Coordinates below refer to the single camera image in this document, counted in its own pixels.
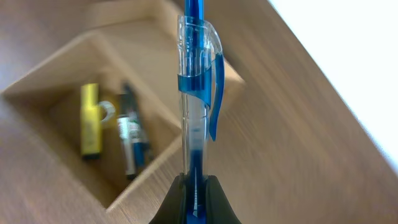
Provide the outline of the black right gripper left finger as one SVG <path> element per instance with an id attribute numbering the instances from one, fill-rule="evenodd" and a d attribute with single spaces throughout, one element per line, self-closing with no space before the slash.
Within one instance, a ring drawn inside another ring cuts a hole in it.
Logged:
<path id="1" fill-rule="evenodd" d="M 186 223 L 186 186 L 185 175 L 180 173 L 161 203 L 157 213 L 149 224 L 185 224 Z"/>

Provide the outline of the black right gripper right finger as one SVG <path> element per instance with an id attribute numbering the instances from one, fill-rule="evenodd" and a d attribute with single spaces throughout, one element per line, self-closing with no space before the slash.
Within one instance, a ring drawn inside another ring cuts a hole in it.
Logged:
<path id="1" fill-rule="evenodd" d="M 215 175 L 207 178 L 205 198 L 207 224 L 241 224 Z"/>

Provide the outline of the blue whiteboard marker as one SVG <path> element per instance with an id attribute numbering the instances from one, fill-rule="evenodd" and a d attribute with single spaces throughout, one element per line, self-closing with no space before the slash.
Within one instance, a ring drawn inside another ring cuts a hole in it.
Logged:
<path id="1" fill-rule="evenodd" d="M 129 116 L 130 136 L 134 151 L 136 167 L 143 169 L 154 159 L 153 150 L 150 145 L 147 132 L 141 121 L 140 109 L 137 95 L 128 83 L 123 83 L 123 90 L 127 94 L 127 112 Z"/>

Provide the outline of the black whiteboard marker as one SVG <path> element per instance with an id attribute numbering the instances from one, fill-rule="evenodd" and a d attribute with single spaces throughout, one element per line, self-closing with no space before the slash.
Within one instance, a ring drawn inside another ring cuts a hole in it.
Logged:
<path id="1" fill-rule="evenodd" d="M 121 140 L 121 148 L 125 158 L 125 173 L 127 180 L 133 180 L 137 176 L 137 170 L 129 128 L 127 94 L 121 94 L 119 96 L 119 105 L 120 107 L 117 122 L 119 128 L 119 137 Z"/>

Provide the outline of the yellow tape roll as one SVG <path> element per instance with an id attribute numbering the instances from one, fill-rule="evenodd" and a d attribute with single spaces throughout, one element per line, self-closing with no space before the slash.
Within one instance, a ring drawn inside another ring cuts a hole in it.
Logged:
<path id="1" fill-rule="evenodd" d="M 112 126 L 115 119 L 116 108 L 110 101 L 100 101 L 99 106 L 101 108 L 101 121 L 100 125 L 102 129 L 108 129 Z"/>

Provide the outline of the yellow highlighter marker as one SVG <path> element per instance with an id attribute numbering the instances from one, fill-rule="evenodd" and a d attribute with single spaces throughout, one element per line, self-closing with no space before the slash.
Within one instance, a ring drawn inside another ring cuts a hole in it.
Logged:
<path id="1" fill-rule="evenodd" d="M 101 110 L 98 102 L 98 84 L 81 86 L 80 152 L 82 158 L 97 159 L 102 151 Z"/>

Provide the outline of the blue clear ballpoint pen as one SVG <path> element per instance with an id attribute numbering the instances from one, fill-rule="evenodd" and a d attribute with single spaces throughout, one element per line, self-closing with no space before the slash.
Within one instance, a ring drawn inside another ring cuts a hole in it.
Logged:
<path id="1" fill-rule="evenodd" d="M 204 9 L 201 0 L 185 0 L 177 21 L 186 224 L 206 222 L 206 145 L 216 139 L 224 93 L 223 47 Z"/>

